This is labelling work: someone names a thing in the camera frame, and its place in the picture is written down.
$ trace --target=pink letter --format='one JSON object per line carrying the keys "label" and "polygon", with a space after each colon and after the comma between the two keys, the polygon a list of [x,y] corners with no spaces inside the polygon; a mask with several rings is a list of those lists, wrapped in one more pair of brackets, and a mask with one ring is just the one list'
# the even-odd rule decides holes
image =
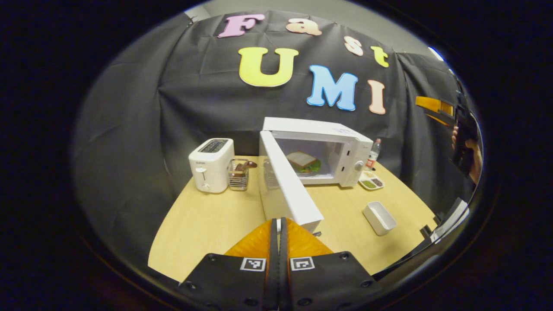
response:
{"label": "pink letter", "polygon": [[255,26],[255,20],[263,20],[265,19],[265,15],[263,14],[252,14],[252,15],[238,15],[238,16],[231,16],[227,18],[227,26],[225,27],[225,31],[220,33],[217,37],[224,38],[224,37],[237,37],[239,35],[243,35],[246,32],[242,30],[242,26],[244,26],[246,29],[251,29]]}
{"label": "pink letter", "polygon": [[384,109],[384,101],[382,99],[382,90],[384,90],[384,85],[375,80],[368,80],[367,82],[371,86],[373,94],[373,100],[371,101],[369,110],[379,115],[385,114],[386,109]]}

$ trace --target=white box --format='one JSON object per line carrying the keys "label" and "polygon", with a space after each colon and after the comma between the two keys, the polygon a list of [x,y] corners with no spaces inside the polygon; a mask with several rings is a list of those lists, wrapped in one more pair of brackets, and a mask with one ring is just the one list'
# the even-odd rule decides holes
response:
{"label": "white box", "polygon": [[385,235],[397,225],[392,215],[378,201],[367,204],[367,207],[363,210],[363,215],[365,215],[377,235]]}

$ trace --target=wire basket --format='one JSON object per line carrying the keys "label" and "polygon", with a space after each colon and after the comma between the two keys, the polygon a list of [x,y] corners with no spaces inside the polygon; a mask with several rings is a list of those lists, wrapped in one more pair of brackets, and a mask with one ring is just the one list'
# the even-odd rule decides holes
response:
{"label": "wire basket", "polygon": [[245,191],[248,189],[249,170],[236,170],[239,164],[246,164],[248,159],[232,159],[228,164],[228,186],[231,190]]}

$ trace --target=microwave door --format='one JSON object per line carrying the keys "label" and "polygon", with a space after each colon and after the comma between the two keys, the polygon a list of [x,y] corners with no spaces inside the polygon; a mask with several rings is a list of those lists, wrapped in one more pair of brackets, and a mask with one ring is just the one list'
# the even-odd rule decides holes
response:
{"label": "microwave door", "polygon": [[269,131],[259,135],[259,191],[266,219],[288,217],[310,232],[323,220],[277,141]]}

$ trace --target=white toaster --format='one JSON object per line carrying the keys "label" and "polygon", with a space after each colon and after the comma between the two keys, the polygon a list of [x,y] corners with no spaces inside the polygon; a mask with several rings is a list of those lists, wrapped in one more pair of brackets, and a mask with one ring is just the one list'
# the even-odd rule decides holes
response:
{"label": "white toaster", "polygon": [[227,189],[227,167],[233,158],[234,141],[230,138],[209,139],[192,151],[188,160],[196,188],[212,193]]}

